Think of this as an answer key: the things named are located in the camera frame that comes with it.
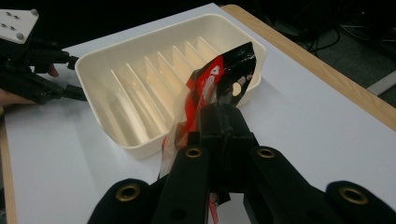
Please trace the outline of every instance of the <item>table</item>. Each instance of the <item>table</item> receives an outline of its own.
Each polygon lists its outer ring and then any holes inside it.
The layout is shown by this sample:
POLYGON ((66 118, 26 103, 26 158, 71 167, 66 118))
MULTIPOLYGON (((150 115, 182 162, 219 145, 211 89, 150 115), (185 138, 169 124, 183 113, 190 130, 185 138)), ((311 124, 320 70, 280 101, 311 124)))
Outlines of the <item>table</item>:
MULTIPOLYGON (((137 26, 68 49, 75 56, 216 13, 267 48, 262 83, 240 109, 259 143, 274 147, 307 181, 360 184, 396 208, 396 110, 235 5, 214 4, 137 26)), ((79 85, 57 66, 55 81, 79 85)), ((135 160, 103 132, 85 102, 6 108, 0 148, 7 223, 83 223, 103 194, 124 178, 152 183, 161 153, 135 160)), ((247 223, 242 195, 219 207, 220 223, 247 223)))

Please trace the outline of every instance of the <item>white tray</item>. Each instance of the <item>white tray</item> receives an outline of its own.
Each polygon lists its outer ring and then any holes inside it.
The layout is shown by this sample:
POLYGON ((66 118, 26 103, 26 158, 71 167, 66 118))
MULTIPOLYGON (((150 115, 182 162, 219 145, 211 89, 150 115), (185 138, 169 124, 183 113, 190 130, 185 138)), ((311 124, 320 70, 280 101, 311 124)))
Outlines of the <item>white tray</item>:
POLYGON ((260 84, 265 47, 226 18, 207 14, 80 57, 76 72, 97 121, 121 147, 143 159, 161 149, 184 106, 191 73, 216 56, 253 43, 257 65, 238 106, 260 84))

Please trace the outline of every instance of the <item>brass ring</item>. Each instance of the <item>brass ring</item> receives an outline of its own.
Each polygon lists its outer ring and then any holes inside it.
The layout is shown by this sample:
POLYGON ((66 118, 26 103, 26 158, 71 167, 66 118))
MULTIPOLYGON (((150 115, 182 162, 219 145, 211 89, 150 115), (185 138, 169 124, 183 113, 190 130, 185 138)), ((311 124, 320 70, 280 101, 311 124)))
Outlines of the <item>brass ring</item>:
POLYGON ((186 150, 186 156, 190 157, 190 158, 197 158, 200 157, 202 155, 202 150, 199 148, 189 148, 186 150))
POLYGON ((137 184, 127 184, 117 190, 116 198, 120 202, 129 202, 140 194, 140 187, 137 184))
POLYGON ((275 156, 275 153, 271 149, 261 147, 257 150, 257 155, 265 159, 271 159, 275 156))
POLYGON ((343 198, 350 203, 356 204, 367 204, 369 199, 366 195, 358 191, 357 189, 353 189, 350 187, 342 187, 338 190, 338 192, 343 196, 343 198))

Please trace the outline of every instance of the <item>white table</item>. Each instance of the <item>white table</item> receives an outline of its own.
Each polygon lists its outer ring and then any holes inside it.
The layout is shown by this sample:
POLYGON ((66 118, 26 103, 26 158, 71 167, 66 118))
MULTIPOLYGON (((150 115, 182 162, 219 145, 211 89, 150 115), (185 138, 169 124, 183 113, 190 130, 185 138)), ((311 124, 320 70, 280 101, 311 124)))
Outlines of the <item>white table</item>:
MULTIPOLYGON (((363 110, 220 7, 199 7, 65 50, 80 57, 206 13, 228 18, 267 48, 262 83, 240 108, 259 143, 280 150, 318 189, 349 180, 396 209, 395 124, 363 110)), ((54 81, 79 85, 75 71, 62 64, 57 69, 61 76, 54 81)), ((113 184, 129 177, 152 183, 161 166, 160 152, 135 160, 112 142, 87 102, 15 106, 6 110, 5 121, 7 143, 1 146, 8 154, 2 156, 9 157, 11 181, 6 196, 15 206, 7 205, 9 223, 86 223, 113 184)), ((242 195, 232 196, 219 208, 220 223, 248 223, 242 195)))

